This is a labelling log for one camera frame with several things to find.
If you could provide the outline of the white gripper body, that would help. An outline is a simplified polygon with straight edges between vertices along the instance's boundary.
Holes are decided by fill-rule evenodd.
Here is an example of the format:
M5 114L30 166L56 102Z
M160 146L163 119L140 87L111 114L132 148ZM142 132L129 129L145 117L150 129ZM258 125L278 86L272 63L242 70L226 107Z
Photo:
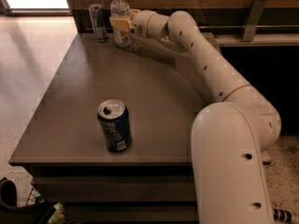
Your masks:
M154 11L141 10L133 17L133 26L135 34L141 37L152 37L150 31L150 19L155 15Z

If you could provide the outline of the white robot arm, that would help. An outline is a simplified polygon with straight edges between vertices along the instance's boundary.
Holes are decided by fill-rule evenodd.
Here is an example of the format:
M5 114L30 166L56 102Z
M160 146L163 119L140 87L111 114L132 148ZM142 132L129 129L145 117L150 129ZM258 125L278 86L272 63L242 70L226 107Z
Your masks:
M191 54L211 93L192 125L193 179L200 224L275 224L262 152L278 140L277 110L204 38L192 16L132 10L113 27Z

